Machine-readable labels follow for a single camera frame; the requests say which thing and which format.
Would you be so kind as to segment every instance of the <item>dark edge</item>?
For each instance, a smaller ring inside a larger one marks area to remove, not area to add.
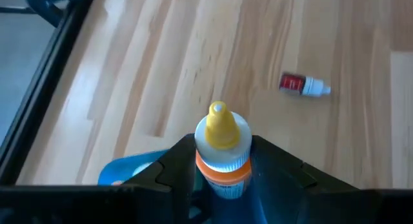
[[[13,185],[32,147],[93,0],[69,3],[0,147],[0,185]]]

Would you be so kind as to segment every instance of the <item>small bottle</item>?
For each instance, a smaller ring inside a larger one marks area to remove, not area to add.
[[[239,114],[215,101],[196,127],[196,165],[212,190],[221,198],[236,199],[251,178],[252,133]]]
[[[279,89],[303,96],[320,97],[331,93],[331,88],[324,81],[313,77],[284,72],[279,81]]]

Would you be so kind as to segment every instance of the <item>yellow nozzle tip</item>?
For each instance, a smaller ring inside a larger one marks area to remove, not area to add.
[[[226,150],[239,142],[239,128],[227,105],[215,101],[206,117],[205,139],[216,149]]]

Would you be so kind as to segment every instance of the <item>white cap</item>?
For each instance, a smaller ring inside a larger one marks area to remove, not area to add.
[[[324,85],[324,81],[314,79],[313,77],[306,77],[302,95],[319,97],[331,93],[331,88]]]

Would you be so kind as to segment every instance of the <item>plastic bottle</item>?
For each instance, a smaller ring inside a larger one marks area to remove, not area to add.
[[[284,72],[279,81],[279,89],[302,96],[320,97],[331,93],[331,88],[320,79]]]

